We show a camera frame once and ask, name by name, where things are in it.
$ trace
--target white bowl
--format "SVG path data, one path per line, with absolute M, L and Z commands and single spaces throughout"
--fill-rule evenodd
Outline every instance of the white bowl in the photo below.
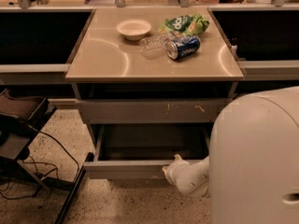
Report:
M 150 31 L 151 25 L 148 21 L 129 19 L 121 21 L 116 29 L 128 40 L 137 41 L 142 39 Z

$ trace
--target chip bag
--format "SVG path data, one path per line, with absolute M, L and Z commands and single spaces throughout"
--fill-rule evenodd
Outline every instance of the chip bag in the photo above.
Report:
M 200 14 L 184 15 L 173 20 L 166 19 L 158 28 L 158 33 L 173 32 L 184 35 L 200 35 L 206 30 L 208 25 L 209 21 Z

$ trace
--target terrazzo floor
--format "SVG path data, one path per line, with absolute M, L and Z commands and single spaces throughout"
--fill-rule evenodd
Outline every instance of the terrazzo floor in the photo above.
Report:
M 94 152 L 86 126 L 76 109 L 58 109 L 43 132 L 58 139 L 81 166 L 88 152 Z M 76 164 L 51 139 L 39 134 L 30 146 L 35 161 L 53 163 L 58 175 L 73 180 Z M 33 164 L 26 164 L 35 169 Z M 36 165 L 45 174 L 50 165 Z M 37 185 L 0 179 L 0 190 L 8 197 L 30 195 Z M 44 189 L 34 198 L 6 200 L 0 197 L 0 223 L 55 223 L 68 192 Z M 184 197 L 166 180 L 94 180 L 85 175 L 64 223 L 210 223 L 209 199 Z

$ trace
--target drawer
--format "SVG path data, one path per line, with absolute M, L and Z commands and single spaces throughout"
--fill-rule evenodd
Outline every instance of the drawer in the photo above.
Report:
M 77 100 L 84 123 L 214 121 L 230 99 Z
M 203 124 L 102 125 L 94 160 L 84 168 L 91 179 L 164 178 L 175 154 L 190 163 L 204 159 L 208 137 Z

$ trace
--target countertop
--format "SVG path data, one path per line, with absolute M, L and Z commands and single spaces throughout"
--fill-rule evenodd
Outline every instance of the countertop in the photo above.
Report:
M 143 19 L 155 34 L 165 19 L 199 13 L 210 21 L 201 47 L 179 61 L 144 57 L 138 42 L 116 30 L 120 21 Z M 66 74 L 69 82 L 238 81 L 243 74 L 205 7 L 99 7 Z

